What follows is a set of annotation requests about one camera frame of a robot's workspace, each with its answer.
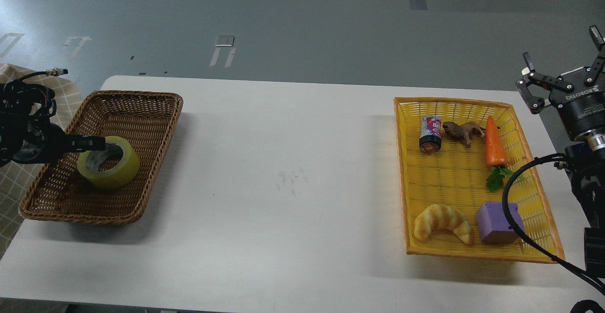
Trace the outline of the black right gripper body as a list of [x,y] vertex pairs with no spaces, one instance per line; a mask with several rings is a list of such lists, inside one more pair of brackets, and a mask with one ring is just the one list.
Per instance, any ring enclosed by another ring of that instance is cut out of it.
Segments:
[[590,67],[581,67],[558,76],[564,88],[572,85],[573,90],[568,93],[554,88],[549,95],[571,141],[604,133],[604,73],[600,72],[593,78],[594,84],[587,86],[584,82],[591,71]]

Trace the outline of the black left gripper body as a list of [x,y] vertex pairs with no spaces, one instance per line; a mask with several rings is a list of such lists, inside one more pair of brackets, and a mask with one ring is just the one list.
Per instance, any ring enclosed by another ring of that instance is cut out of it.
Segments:
[[28,126],[22,147],[13,154],[18,164],[52,164],[66,153],[67,134],[58,126]]

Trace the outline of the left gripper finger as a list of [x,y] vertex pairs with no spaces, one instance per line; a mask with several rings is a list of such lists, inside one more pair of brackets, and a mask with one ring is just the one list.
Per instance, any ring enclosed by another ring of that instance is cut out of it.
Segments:
[[66,153],[84,153],[106,149],[106,138],[98,136],[66,136]]

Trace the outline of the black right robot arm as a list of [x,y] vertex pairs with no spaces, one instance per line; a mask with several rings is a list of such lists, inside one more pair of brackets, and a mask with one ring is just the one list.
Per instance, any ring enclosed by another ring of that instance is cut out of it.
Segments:
[[[564,153],[536,157],[515,171],[505,184],[501,205],[509,227],[521,240],[603,294],[605,44],[596,25],[592,25],[588,33],[598,52],[592,65],[564,72],[555,78],[537,72],[529,54],[523,54],[527,66],[522,71],[522,78],[516,82],[521,98],[532,114],[538,114],[549,106],[555,108],[573,145],[566,147]],[[572,194],[588,221],[583,234],[583,269],[538,246],[527,233],[521,231],[510,213],[508,196],[513,183],[525,171],[548,163],[566,171]]]

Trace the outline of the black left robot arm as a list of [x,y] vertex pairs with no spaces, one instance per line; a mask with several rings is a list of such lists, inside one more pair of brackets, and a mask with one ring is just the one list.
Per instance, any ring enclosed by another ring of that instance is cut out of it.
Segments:
[[104,151],[106,139],[97,136],[66,134],[51,122],[58,105],[49,87],[25,80],[35,76],[58,77],[68,74],[63,68],[36,71],[0,88],[0,159],[1,166],[17,164],[52,164],[66,153]]

